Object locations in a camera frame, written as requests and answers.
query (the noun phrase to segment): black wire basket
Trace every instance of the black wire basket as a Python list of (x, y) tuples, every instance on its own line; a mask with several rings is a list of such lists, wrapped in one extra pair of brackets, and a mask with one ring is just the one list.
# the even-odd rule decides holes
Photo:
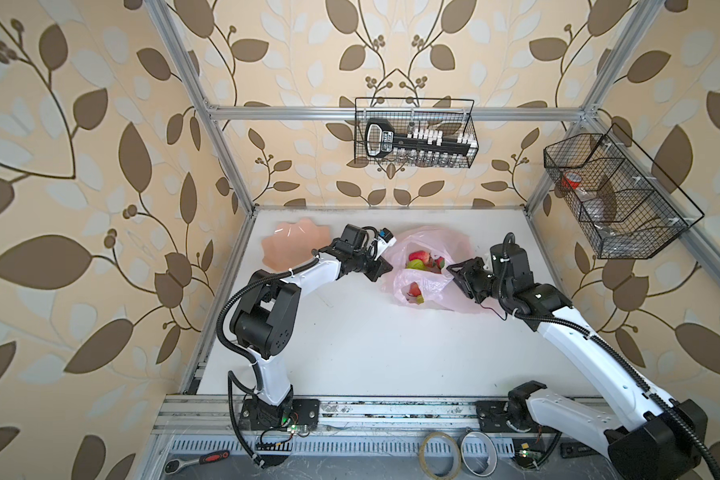
[(410, 98), (358, 97), (355, 159), (423, 168), (470, 168), (480, 148), (473, 106), (474, 101), (466, 99), (411, 102)]
[[(626, 155), (627, 146), (638, 148), (650, 160), (649, 174)], [(544, 168), (597, 258), (651, 258), (704, 217), (688, 194), (617, 124), (605, 134), (578, 134), (546, 147)]]

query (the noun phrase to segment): clear plastic packaging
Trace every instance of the clear plastic packaging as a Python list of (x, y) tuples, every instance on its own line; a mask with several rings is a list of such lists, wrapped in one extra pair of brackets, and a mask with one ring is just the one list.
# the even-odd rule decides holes
[[(500, 311), (494, 299), (486, 299), (480, 307), (467, 298), (452, 281), (453, 275), (445, 268), (476, 256), (468, 236), (438, 226), (422, 226), (396, 237), (397, 243), (387, 248), (382, 255), (392, 265), (392, 272), (382, 276), (382, 292), (391, 293), (397, 302), (413, 308), (446, 308), (454, 312), (482, 313), (485, 308), (492, 307)], [(405, 268), (408, 256), (420, 250), (434, 257), (445, 258), (442, 273)], [(411, 303), (406, 296), (413, 282), (418, 284), (422, 292), (424, 303), (421, 305)]]

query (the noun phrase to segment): ratchet handle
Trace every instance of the ratchet handle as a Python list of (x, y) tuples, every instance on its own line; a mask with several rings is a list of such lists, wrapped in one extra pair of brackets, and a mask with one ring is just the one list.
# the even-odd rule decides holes
[(204, 456), (201, 456), (198, 463), (202, 465), (204, 463), (218, 462), (219, 460), (223, 460), (224, 458), (227, 458), (229, 456), (229, 450), (216, 450), (215, 452), (207, 453)]

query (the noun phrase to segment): red fruit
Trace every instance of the red fruit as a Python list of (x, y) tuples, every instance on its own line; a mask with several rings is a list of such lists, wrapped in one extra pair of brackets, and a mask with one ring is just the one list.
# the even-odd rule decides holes
[(413, 282), (413, 283), (411, 284), (411, 289), (410, 289), (410, 291), (408, 292), (408, 294), (409, 294), (410, 296), (419, 296), (419, 295), (422, 294), (422, 290), (421, 290), (420, 288), (418, 288), (418, 284), (417, 284), (416, 282)]
[(425, 252), (423, 250), (413, 252), (412, 254), (408, 255), (408, 261), (410, 262), (411, 260), (421, 260), (426, 265), (429, 263), (429, 252)]

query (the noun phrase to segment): pink plastic bag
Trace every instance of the pink plastic bag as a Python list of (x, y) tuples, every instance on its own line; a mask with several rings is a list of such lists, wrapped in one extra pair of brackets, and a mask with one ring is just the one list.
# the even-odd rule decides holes
[[(382, 255), (392, 265), (392, 272), (382, 276), (382, 292), (391, 293), (401, 304), (414, 308), (436, 309), (439, 306), (454, 312), (485, 312), (480, 305), (461, 292), (452, 281), (453, 275), (445, 268), (476, 256), (468, 236), (439, 226), (422, 226), (397, 235), (397, 239)], [(419, 250), (426, 250), (433, 257), (445, 258), (441, 274), (405, 268), (408, 255)], [(413, 282), (416, 282), (422, 291), (424, 303), (421, 305), (410, 303), (406, 297)], [(498, 308), (498, 302), (493, 299), (487, 299), (483, 305)]]

